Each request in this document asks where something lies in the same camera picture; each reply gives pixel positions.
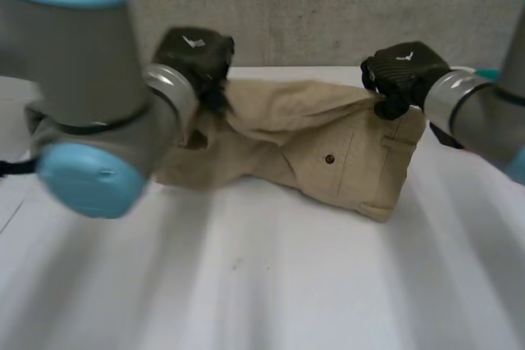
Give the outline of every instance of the khaki pants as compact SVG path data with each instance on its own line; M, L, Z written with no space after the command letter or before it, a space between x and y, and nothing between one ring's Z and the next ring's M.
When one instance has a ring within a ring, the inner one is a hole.
M232 80L225 116L200 111L188 143L157 171L162 184L220 188L254 175L385 222L425 129L421 111L379 119L375 93L316 81Z

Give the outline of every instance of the white table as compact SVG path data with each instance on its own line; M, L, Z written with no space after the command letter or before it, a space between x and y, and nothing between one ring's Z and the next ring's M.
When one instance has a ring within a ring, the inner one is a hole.
M351 67L233 76L359 84ZM90 220L13 177L0 349L525 348L524 190L428 132L386 225L254 179L152 184L125 219Z

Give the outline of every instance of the gray concrete wall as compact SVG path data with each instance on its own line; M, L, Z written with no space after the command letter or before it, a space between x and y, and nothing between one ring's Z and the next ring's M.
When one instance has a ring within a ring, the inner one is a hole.
M421 39L446 60L498 66L523 0L135 0L149 56L170 25L213 27L237 42L237 66L357 65Z

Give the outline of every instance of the cloth garment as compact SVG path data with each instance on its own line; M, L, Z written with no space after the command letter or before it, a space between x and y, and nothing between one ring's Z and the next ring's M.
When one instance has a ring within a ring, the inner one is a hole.
M232 80L226 97L224 116L199 111L188 143L162 160L158 182L213 190L253 175L390 218L426 126L420 110L382 120L377 93L316 81Z

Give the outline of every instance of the gray robot arm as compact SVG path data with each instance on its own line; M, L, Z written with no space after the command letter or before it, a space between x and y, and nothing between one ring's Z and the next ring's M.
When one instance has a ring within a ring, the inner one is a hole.
M139 62L128 0L0 0L0 71L34 81L52 143L37 173L86 216L125 215L197 107L179 71ZM188 37L199 41L199 37Z
M525 184L525 11L498 83L452 71L432 86L424 108L466 149Z

